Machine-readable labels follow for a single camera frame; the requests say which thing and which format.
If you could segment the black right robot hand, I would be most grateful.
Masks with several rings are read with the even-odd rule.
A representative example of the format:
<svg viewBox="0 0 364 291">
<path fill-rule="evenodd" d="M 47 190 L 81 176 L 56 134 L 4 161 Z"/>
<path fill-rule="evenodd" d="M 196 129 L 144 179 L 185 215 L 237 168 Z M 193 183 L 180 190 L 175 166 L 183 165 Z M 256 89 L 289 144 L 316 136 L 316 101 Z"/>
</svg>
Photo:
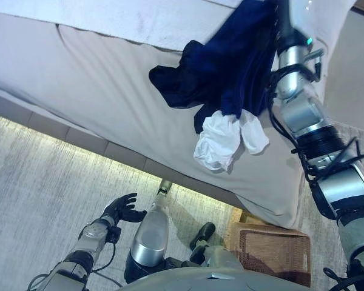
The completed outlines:
<svg viewBox="0 0 364 291">
<path fill-rule="evenodd" d="M 276 5 L 275 47 L 280 55 L 295 46 L 311 50 L 314 42 L 315 6 L 313 1 L 273 1 Z"/>
</svg>

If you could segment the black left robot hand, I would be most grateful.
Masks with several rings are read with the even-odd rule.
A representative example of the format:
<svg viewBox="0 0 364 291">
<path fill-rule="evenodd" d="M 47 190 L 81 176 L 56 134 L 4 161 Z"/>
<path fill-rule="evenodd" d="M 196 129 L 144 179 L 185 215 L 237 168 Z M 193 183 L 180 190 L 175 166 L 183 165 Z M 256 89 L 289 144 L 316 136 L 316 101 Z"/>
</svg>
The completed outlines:
<svg viewBox="0 0 364 291">
<path fill-rule="evenodd" d="M 120 221 L 141 222 L 147 215 L 147 211 L 135 210 L 137 193 L 130 193 L 113 200 L 103 211 L 102 219 L 109 219 L 110 224 L 117 226 Z"/>
</svg>

